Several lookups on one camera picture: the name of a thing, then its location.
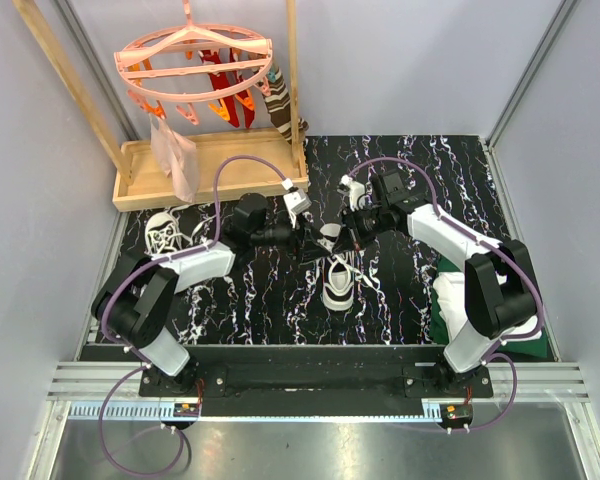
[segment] hanging sock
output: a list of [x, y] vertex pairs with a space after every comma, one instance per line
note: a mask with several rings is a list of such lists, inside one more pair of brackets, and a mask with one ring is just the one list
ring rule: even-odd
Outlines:
[[[217, 51], [212, 52], [211, 50], [200, 50], [199, 54], [203, 64], [205, 62], [216, 65], [222, 63], [222, 60], [220, 60], [220, 55]], [[224, 72], [209, 73], [209, 79], [211, 80], [211, 85], [213, 86], [214, 90], [222, 90], [231, 86], [229, 83], [229, 77], [227, 77], [227, 74]], [[219, 104], [220, 106], [209, 104], [209, 108], [218, 114], [220, 118], [238, 128], [240, 126], [240, 119], [238, 118], [238, 113], [236, 112], [236, 104], [233, 101], [233, 96], [221, 98]]]
[[[240, 50], [237, 48], [229, 49], [229, 62], [238, 62], [240, 60]], [[236, 77], [236, 85], [244, 81], [244, 77], [239, 70], [234, 72]], [[251, 127], [253, 120], [256, 118], [256, 105], [253, 102], [253, 96], [251, 90], [246, 89], [236, 94], [236, 100], [242, 104], [242, 111], [244, 113], [244, 126], [246, 128]]]
[[[275, 63], [267, 73], [270, 95], [265, 96], [264, 104], [271, 116], [271, 123], [278, 129], [284, 139], [291, 143], [291, 95], [287, 85], [284, 83], [282, 71]], [[300, 131], [304, 132], [309, 128], [309, 124], [302, 117], [298, 118]]]

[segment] clear plastic bag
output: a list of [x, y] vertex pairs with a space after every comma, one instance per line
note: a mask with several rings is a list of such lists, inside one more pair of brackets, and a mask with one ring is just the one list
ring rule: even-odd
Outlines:
[[196, 144], [174, 132], [167, 122], [150, 116], [151, 151], [167, 177], [171, 177], [173, 191], [180, 200], [193, 203], [200, 184]]

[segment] black and white shoe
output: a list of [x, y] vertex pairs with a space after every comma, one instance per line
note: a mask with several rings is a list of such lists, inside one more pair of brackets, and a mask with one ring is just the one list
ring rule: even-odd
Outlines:
[[[327, 223], [320, 229], [320, 233], [327, 242], [335, 243], [340, 229], [341, 226], [336, 223]], [[322, 267], [322, 301], [329, 310], [342, 312], [349, 310], [353, 305], [355, 290], [354, 259], [354, 252], [347, 252], [334, 255], [324, 261]]]
[[163, 253], [175, 253], [184, 248], [193, 245], [193, 237], [202, 229], [202, 227], [211, 222], [214, 217], [209, 217], [196, 225], [191, 236], [185, 235], [180, 231], [178, 219], [173, 216], [173, 212], [184, 210], [190, 205], [172, 208], [169, 211], [158, 212], [154, 214], [144, 227], [144, 242], [147, 246], [146, 252], [149, 255], [158, 255]]

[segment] gray wall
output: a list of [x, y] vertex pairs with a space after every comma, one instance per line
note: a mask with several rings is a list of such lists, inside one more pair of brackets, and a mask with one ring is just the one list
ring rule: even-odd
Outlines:
[[21, 478], [56, 364], [76, 351], [115, 218], [113, 179], [51, 64], [0, 0], [0, 480]]
[[580, 2], [496, 153], [560, 352], [600, 421], [600, 0]]
[[[288, 72], [285, 3], [191, 2], [198, 22], [241, 25], [272, 38], [275, 56]], [[312, 135], [487, 135], [559, 3], [296, 0], [300, 114], [309, 121]], [[73, 4], [134, 123], [148, 138], [146, 115], [127, 99], [113, 52], [141, 35], [184, 24], [182, 2], [73, 0]], [[182, 65], [183, 59], [179, 62], [171, 66]], [[208, 90], [208, 79], [198, 77], [198, 82], [187, 77], [162, 85], [172, 91]], [[258, 106], [256, 125], [268, 126], [262, 103]], [[199, 127], [175, 113], [169, 123], [181, 133], [232, 129], [206, 105], [198, 112]]]

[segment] metal floor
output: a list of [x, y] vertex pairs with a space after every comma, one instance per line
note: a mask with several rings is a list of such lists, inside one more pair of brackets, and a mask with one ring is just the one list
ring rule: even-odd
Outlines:
[[[475, 425], [497, 413], [475, 405]], [[124, 447], [147, 422], [110, 421], [110, 450], [123, 465], [155, 471], [178, 448], [175, 438], [155, 432]], [[584, 479], [566, 413], [556, 405], [517, 404], [497, 426], [470, 435], [421, 433], [389, 424], [205, 423], [186, 434], [185, 456], [174, 479]], [[422, 425], [418, 428], [432, 428]], [[54, 479], [130, 478], [102, 456], [97, 423], [70, 420], [60, 445]]]

